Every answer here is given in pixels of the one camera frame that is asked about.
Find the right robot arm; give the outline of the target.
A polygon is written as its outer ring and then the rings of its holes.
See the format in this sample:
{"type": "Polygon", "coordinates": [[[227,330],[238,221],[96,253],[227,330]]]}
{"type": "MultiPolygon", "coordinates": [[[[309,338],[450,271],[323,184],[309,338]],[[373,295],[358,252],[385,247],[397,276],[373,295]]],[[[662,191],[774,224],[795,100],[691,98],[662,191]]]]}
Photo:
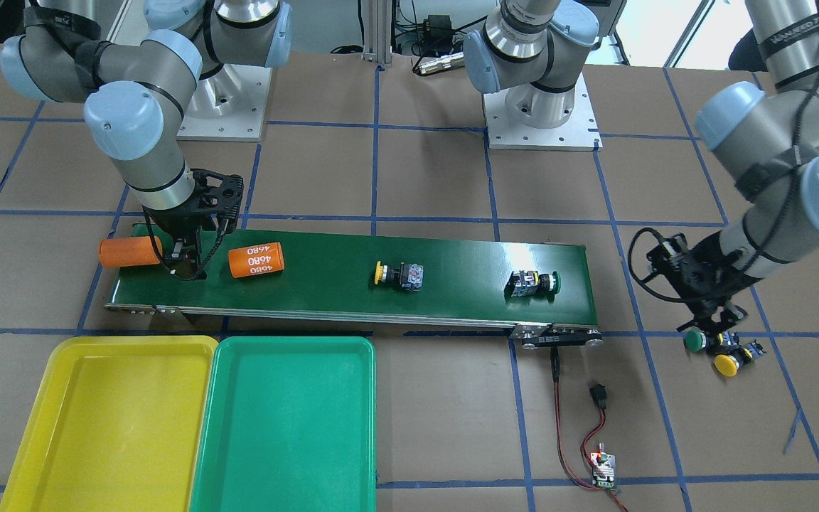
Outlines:
{"type": "Polygon", "coordinates": [[[145,254],[180,281],[201,281],[236,230],[244,181],[189,165],[178,131],[218,69],[283,67],[291,18],[284,1],[147,1],[149,33],[128,46],[103,39],[79,9],[30,1],[25,33],[4,42],[0,68],[25,97],[82,105],[94,142],[142,206],[145,254]]]}

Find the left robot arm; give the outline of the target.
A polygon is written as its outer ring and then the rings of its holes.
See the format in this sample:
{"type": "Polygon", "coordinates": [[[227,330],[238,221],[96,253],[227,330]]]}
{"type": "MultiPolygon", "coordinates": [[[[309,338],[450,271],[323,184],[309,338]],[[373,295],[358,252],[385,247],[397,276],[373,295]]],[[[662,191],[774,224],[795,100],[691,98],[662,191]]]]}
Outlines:
{"type": "MultiPolygon", "coordinates": [[[[758,52],[776,94],[753,83],[719,91],[695,129],[751,207],[694,247],[659,237],[650,277],[663,276],[691,321],[680,333],[713,337],[741,323],[732,296],[819,250],[819,1],[748,1],[758,52]]],[[[575,1],[503,1],[464,38],[464,62],[483,94],[507,92],[536,129],[567,120],[600,23],[575,1]]]]}

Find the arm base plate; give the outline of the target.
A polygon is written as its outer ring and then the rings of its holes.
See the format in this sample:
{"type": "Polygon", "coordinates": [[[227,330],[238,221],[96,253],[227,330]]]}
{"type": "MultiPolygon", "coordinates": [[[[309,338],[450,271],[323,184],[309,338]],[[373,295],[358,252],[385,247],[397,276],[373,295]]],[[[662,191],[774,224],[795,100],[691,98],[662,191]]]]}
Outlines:
{"type": "Polygon", "coordinates": [[[525,84],[482,97],[492,149],[592,151],[604,148],[584,75],[572,90],[525,84]]]}
{"type": "Polygon", "coordinates": [[[260,142],[273,69],[224,65],[199,82],[178,130],[188,142],[260,142]]]}

